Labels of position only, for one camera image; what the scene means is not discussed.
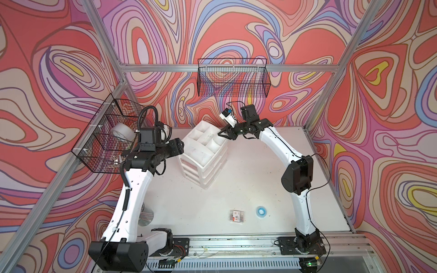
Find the white plastic drawer organizer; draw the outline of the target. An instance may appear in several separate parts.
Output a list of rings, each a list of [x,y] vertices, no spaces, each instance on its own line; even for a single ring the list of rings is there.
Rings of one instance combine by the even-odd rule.
[[[227,161],[227,139],[219,136],[220,129],[200,121],[183,139],[184,153],[178,161],[183,176],[207,190]]]

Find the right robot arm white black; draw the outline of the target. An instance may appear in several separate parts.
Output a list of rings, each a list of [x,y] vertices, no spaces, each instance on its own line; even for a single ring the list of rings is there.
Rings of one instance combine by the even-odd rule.
[[[255,139],[264,142],[284,164],[285,172],[281,177],[281,184],[291,194],[297,221],[294,245],[300,253],[308,254],[321,239],[320,231],[313,222],[310,203],[313,157],[302,155],[288,144],[268,119],[255,118],[252,121],[237,122],[232,115],[223,114],[220,114],[220,118],[227,125],[218,136],[234,141],[240,135],[251,134]]]

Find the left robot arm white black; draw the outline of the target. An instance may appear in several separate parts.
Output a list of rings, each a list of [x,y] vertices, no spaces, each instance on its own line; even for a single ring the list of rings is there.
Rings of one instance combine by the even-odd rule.
[[[92,241],[88,254],[102,271],[140,273],[147,259],[158,251],[170,253],[174,247],[172,231],[155,228],[138,237],[138,221],[148,187],[156,169],[166,159],[182,155],[180,138],[161,143],[153,151],[133,150],[121,163],[124,183],[111,221],[98,241]]]

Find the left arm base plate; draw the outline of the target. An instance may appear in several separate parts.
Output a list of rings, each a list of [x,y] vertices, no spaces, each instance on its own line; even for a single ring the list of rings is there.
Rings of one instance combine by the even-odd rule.
[[[176,257],[184,258],[189,255],[190,239],[188,237],[176,237],[170,245],[172,248],[165,247],[151,255],[151,257]]]

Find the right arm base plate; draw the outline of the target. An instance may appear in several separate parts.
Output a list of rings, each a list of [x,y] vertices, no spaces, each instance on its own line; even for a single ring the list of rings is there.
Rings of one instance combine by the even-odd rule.
[[[327,253],[320,237],[278,237],[274,244],[279,247],[282,255],[323,256]]]

